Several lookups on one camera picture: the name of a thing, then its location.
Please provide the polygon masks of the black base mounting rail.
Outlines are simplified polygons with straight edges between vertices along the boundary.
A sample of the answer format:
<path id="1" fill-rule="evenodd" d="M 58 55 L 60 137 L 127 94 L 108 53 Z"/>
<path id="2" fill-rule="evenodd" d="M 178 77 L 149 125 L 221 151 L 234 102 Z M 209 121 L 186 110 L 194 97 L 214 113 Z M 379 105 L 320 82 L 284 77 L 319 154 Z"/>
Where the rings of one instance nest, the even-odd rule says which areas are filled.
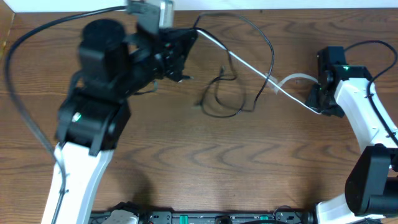
<path id="1" fill-rule="evenodd" d="M 127 212 L 137 217 L 136 223 L 286 223 L 315 224 L 313 212 L 283 205 L 273 211 L 175 211 L 167 207 L 144 207 L 132 202 L 121 202 L 107 211 L 92 212 L 89 223 L 119 223 L 116 212 Z"/>

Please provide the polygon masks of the wooden side panel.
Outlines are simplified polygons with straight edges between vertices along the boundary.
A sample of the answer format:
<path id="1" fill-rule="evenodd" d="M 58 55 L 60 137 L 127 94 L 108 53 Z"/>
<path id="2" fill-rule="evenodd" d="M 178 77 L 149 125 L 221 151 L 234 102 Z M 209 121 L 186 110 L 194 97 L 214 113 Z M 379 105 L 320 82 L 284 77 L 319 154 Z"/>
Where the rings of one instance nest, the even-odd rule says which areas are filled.
<path id="1" fill-rule="evenodd" d="M 14 21 L 15 12 L 1 0 L 0 3 L 0 54 L 4 55 L 7 40 Z"/>

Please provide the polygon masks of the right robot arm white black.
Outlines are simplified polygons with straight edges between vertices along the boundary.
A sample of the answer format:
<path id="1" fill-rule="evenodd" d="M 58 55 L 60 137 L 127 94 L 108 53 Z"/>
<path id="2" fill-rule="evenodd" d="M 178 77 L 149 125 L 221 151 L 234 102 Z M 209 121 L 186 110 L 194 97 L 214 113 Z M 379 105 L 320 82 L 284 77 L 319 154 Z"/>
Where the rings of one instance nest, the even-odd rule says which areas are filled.
<path id="1" fill-rule="evenodd" d="M 375 77 L 350 65 L 343 47 L 317 53 L 318 82 L 305 104 L 319 114 L 347 117 L 361 151 L 345 191 L 304 212 L 302 223 L 376 223 L 397 216 L 397 126 L 376 93 Z"/>

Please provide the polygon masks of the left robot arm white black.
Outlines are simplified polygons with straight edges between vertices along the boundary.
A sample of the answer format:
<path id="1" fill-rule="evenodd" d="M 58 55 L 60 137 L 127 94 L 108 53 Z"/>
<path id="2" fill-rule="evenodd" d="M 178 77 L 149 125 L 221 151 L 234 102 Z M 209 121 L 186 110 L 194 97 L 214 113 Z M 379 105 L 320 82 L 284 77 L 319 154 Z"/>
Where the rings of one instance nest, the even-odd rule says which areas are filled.
<path id="1" fill-rule="evenodd" d="M 197 39 L 191 28 L 127 34 L 112 19 L 87 24 L 78 49 L 81 68 L 74 74 L 58 110 L 52 186 L 43 223 L 87 223 L 100 180 L 129 121 L 128 99 L 143 94 L 157 79 L 184 79 L 183 69 Z"/>

